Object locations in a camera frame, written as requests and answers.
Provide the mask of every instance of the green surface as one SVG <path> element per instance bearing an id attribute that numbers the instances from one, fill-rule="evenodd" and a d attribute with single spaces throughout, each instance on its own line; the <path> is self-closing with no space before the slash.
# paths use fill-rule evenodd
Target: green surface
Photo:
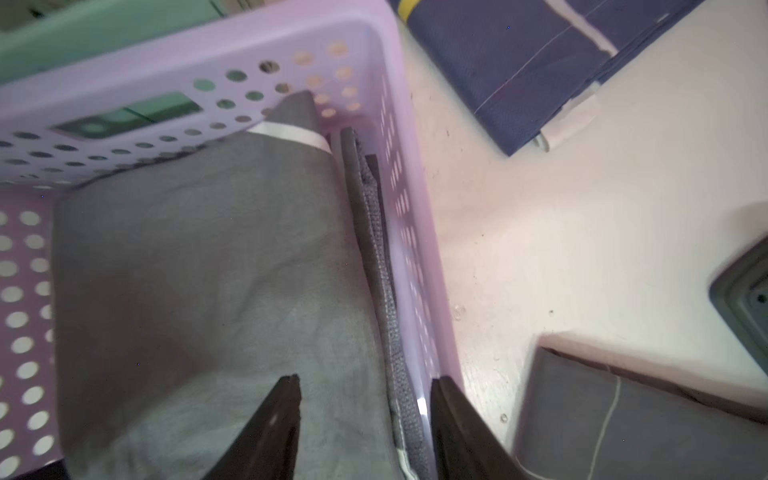
<path id="1" fill-rule="evenodd" d="M 83 0 L 0 0 L 0 35 L 11 32 Z"/>
<path id="2" fill-rule="evenodd" d="M 34 3 L 27 0 L 25 4 Z M 18 14 L 18 2 L 12 5 Z M 9 17 L 3 4 L 0 15 Z M 208 0 L 87 0 L 0 36 L 0 84 L 201 25 L 223 16 Z"/>
<path id="3" fill-rule="evenodd" d="M 125 105 L 114 111 L 78 118 L 53 128 L 76 137 L 101 139 L 202 110 L 200 105 L 186 95 L 174 92 Z"/>

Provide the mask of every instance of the gray towel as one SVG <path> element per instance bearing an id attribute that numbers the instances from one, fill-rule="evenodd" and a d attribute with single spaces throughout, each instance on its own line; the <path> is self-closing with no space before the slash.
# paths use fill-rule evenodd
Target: gray towel
<path id="1" fill-rule="evenodd" d="M 310 94 L 271 121 L 319 131 Z M 295 478 L 402 478 L 333 159 L 241 133 L 55 211 L 59 419 L 74 480 L 194 480 L 298 373 Z"/>
<path id="2" fill-rule="evenodd" d="M 419 407 L 402 352 L 386 226 L 380 203 L 381 189 L 377 181 L 379 166 L 376 157 L 364 158 L 352 128 L 341 131 L 341 150 L 355 234 L 379 318 L 395 444 L 406 452 L 404 459 L 407 458 L 407 462 L 404 462 L 403 468 L 426 480 L 431 478 L 429 457 Z"/>
<path id="3" fill-rule="evenodd" d="M 539 349 L 515 457 L 539 480 L 764 480 L 768 427 L 732 402 Z"/>

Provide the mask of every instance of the folded blue cloth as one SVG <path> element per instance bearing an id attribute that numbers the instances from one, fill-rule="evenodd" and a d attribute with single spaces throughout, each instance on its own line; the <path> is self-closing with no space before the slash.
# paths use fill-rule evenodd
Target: folded blue cloth
<path id="1" fill-rule="evenodd" d="M 565 102 L 609 79 L 703 0 L 389 1 L 513 154 Z"/>

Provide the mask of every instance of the lavender laundry basket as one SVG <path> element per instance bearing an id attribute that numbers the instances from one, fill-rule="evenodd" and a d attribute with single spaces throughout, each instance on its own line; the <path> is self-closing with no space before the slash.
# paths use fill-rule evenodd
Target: lavender laundry basket
<path id="1" fill-rule="evenodd" d="M 430 380 L 462 377 L 396 20 L 384 0 L 289 0 L 0 88 L 0 478 L 61 457 L 52 201 L 102 174 L 195 151 L 307 88 L 325 129 L 353 126 L 379 158 L 403 346 L 431 440 Z M 201 110 L 101 139 L 61 128 L 171 92 Z"/>

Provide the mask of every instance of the white surface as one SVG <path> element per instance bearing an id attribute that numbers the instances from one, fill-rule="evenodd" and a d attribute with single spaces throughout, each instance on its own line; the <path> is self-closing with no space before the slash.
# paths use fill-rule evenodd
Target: white surface
<path id="1" fill-rule="evenodd" d="M 600 89 L 584 131 L 509 159 L 404 43 L 466 391 L 505 446 L 542 336 L 768 406 L 707 298 L 768 233 L 766 0 L 706 0 Z"/>

